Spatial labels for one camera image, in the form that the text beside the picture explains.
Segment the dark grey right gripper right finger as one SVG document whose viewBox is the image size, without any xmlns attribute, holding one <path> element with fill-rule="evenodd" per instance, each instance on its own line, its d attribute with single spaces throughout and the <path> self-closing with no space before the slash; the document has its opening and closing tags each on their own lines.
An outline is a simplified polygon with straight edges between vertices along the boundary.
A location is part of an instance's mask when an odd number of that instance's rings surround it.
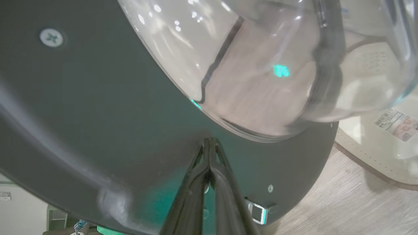
<svg viewBox="0 0 418 235">
<path fill-rule="evenodd" d="M 211 138 L 211 174 L 215 191 L 216 234 L 260 234 L 223 147 L 216 138 Z"/>
</svg>

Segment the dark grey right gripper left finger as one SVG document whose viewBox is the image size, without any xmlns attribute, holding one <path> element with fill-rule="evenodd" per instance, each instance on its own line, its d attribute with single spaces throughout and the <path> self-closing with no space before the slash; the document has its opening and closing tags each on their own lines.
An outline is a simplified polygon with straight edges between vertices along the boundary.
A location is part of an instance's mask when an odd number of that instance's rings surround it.
<svg viewBox="0 0 418 235">
<path fill-rule="evenodd" d="M 209 138 L 199 144 L 160 230 L 160 235 L 201 235 L 209 173 Z"/>
</svg>

